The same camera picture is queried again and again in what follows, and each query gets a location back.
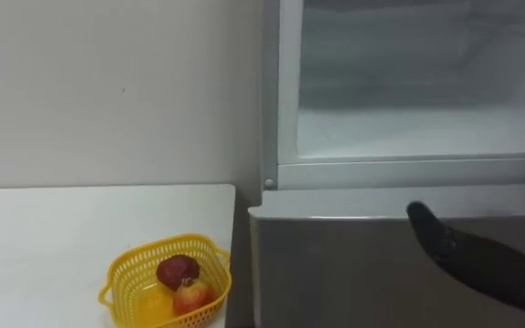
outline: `refrigerator door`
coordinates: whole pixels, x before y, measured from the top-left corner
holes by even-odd
[[[525,328],[422,251],[406,206],[525,253],[525,185],[265,191],[250,209],[255,320],[269,328]]]

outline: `freezer compartment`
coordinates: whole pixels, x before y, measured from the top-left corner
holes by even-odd
[[[251,209],[257,326],[524,328],[420,248],[406,204],[525,252],[525,186],[269,191]]]
[[[302,26],[284,163],[525,157],[525,0],[305,0]]]

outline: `refrigerator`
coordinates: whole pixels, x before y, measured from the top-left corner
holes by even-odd
[[[406,208],[525,253],[525,0],[262,0],[257,327],[525,328]]]

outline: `white table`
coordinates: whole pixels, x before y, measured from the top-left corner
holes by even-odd
[[[112,260],[186,232],[229,250],[234,196],[230,185],[0,190],[0,327],[112,327],[97,303]]]

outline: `basket handle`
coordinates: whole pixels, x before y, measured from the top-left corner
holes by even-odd
[[[111,308],[113,306],[113,303],[107,301],[105,298],[107,296],[107,292],[110,289],[111,281],[107,282],[107,285],[98,293],[98,302],[105,305],[108,308]]]
[[[227,251],[217,248],[216,253],[222,256],[222,258],[224,259],[225,266],[227,267],[230,266],[230,254]]]

